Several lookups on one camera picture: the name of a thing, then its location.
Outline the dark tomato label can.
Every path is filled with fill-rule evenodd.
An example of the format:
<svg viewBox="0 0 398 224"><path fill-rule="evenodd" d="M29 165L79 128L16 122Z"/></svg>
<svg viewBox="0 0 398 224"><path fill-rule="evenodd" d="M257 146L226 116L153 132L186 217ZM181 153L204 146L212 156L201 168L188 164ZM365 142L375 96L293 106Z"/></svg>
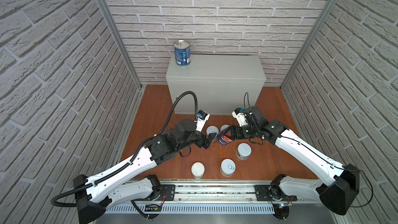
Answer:
<svg viewBox="0 0 398 224"><path fill-rule="evenodd" d="M226 128L223 131L220 131L217 135L217 141L222 145L222 146L226 146L228 144L230 144L232 141L234 141L232 139L232 134L231 134L231 127L229 126L228 128Z"/></svg>

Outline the blue label tin can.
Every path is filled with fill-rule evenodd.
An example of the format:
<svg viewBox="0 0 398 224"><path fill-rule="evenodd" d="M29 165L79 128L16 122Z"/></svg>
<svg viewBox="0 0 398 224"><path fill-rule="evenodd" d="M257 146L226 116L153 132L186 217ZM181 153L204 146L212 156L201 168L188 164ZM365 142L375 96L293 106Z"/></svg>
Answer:
<svg viewBox="0 0 398 224"><path fill-rule="evenodd" d="M174 42L175 60L177 65L188 66L190 59L190 43L185 40L178 40Z"/></svg>

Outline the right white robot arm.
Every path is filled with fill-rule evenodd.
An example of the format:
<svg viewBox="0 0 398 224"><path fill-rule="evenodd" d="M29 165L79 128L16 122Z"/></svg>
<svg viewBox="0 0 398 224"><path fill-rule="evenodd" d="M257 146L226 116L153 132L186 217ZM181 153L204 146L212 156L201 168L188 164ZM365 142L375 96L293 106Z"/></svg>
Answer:
<svg viewBox="0 0 398 224"><path fill-rule="evenodd" d="M360 171L354 165L343 165L305 142L284 123L267 121L258 107L237 108L232 112L237 125L227 131L230 141L258 138L286 151L310 169L316 180L278 175L268 188L274 201L304 197L321 202L338 215L345 215L359 193Z"/></svg>

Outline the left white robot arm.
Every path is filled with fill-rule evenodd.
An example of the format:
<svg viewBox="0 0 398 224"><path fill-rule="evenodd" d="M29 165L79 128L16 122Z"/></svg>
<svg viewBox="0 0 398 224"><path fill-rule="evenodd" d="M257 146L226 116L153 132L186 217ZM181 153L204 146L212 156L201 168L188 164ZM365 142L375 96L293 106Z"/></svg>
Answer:
<svg viewBox="0 0 398 224"><path fill-rule="evenodd" d="M136 200L156 197L161 185L154 175L147 176L131 188L124 187L124 183L175 158L191 145L208 149L215 137L215 133L203 134L195 121L184 119L173 129L146 139L134 155L108 170L93 176L78 175L73 180L73 186L74 189L82 188L82 191L74 194L79 223L95 221L108 208L125 198Z"/></svg>

